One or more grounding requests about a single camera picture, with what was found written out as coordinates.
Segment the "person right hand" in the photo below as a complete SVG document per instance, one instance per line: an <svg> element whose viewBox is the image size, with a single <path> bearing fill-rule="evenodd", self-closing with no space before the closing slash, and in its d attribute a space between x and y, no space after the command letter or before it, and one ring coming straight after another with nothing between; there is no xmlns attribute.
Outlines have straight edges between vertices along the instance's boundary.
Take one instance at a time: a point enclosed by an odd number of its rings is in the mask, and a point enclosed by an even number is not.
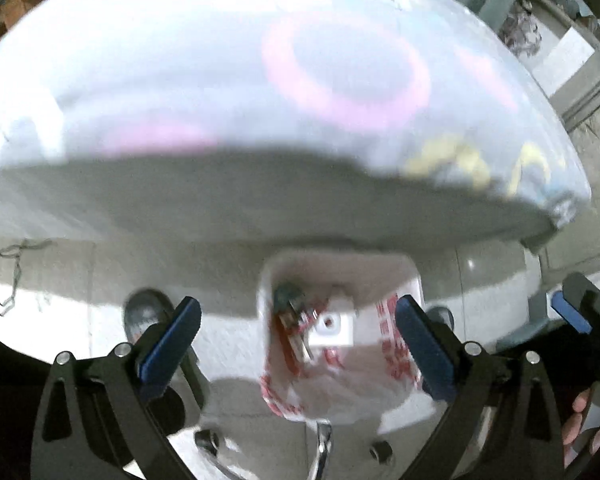
<svg viewBox="0 0 600 480"><path fill-rule="evenodd" d="M600 449L600 382L580 392L572 404L573 413L562 426L564 465L585 452L594 455Z"/></svg>

